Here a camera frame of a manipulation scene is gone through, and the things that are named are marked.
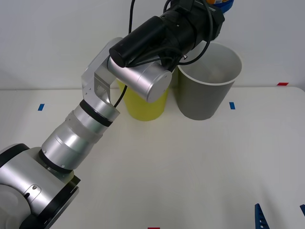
metal bracket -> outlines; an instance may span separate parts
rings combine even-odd
[[[120,114],[110,101],[110,85],[116,77],[108,71],[109,49],[122,38],[114,38],[89,64],[81,76],[82,95],[84,100],[103,117],[114,121]]]

black wire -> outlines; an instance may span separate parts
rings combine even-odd
[[[143,54],[142,56],[137,57],[133,62],[131,62],[131,64],[142,62],[144,60],[147,60],[148,58],[154,57],[154,56],[160,54],[161,52],[165,52],[165,51],[175,52],[176,54],[181,55],[181,51],[177,48],[170,47],[170,46],[162,46],[162,47],[156,48],[154,50],[151,50],[151,51]]]
[[[164,8],[163,8],[163,13],[165,13],[167,11],[167,7],[168,7],[168,4],[170,4],[172,0],[167,0],[165,5],[164,5]]]
[[[133,16],[133,7],[134,7],[135,0],[132,0],[132,3],[130,5],[130,14],[129,14],[129,27],[128,27],[128,34],[132,32],[132,16]],[[124,89],[122,91],[122,94],[120,95],[118,101],[116,101],[114,107],[117,107],[121,100],[123,99],[125,93],[127,90],[127,85],[124,86]]]
[[[152,59],[152,60],[149,60],[149,61],[144,61],[144,62],[141,62],[141,63],[136,63],[136,64],[130,64],[128,65],[128,68],[134,68],[134,67],[138,67],[140,65],[143,65],[143,64],[146,64],[146,63],[151,63],[151,62],[155,62],[155,61],[160,61],[160,60],[163,60],[163,59],[169,59],[169,60],[173,60],[172,57],[161,57],[161,58],[156,58],[156,59]]]
[[[205,44],[205,47],[204,49],[202,50],[202,52],[193,60],[191,61],[188,61],[188,62],[179,62],[178,64],[179,65],[189,65],[189,64],[192,64],[194,62],[196,62],[197,60],[199,60],[203,54],[206,52],[206,50],[208,49],[210,43],[211,43],[211,40],[212,40],[212,36],[213,36],[213,19],[212,19],[212,14],[211,14],[211,11],[210,11],[210,7],[208,5],[208,3],[206,3],[205,0],[199,0],[201,1],[201,3],[204,5],[204,7],[206,8],[206,11],[208,13],[208,16],[209,16],[209,23],[210,23],[210,31],[209,31],[209,37],[208,37],[208,40]]]

blue tape marker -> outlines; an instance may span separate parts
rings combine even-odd
[[[39,107],[38,107],[38,111],[42,111],[43,107],[44,107],[44,104],[40,104]]]
[[[231,110],[235,110],[235,105],[233,102],[229,102]]]
[[[301,210],[302,210],[302,212],[303,212],[303,214],[304,214],[304,216],[305,216],[305,205],[304,205],[304,204],[301,205],[300,208],[301,208]]]

white tabletop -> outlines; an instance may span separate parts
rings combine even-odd
[[[0,91],[0,148],[41,146],[81,99],[80,90]],[[305,228],[302,90],[232,88],[206,121],[184,117],[171,93],[151,122],[118,109],[53,229],[254,229],[256,203],[271,229]]]

blue object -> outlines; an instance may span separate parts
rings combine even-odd
[[[304,214],[304,216],[305,216],[305,205],[304,205],[304,204],[301,205],[300,208],[301,208],[301,210],[302,210],[302,212],[303,212],[303,214]]]
[[[229,104],[230,104],[231,110],[235,110],[235,104],[234,104],[234,102],[229,102]]]
[[[261,206],[259,204],[255,205],[255,229],[270,229]]]
[[[38,111],[42,111],[43,107],[44,107],[44,104],[40,104],[39,107],[38,107]]]
[[[228,0],[226,2],[214,4],[214,6],[220,8],[223,13],[226,13],[233,6],[233,2],[234,0]]]

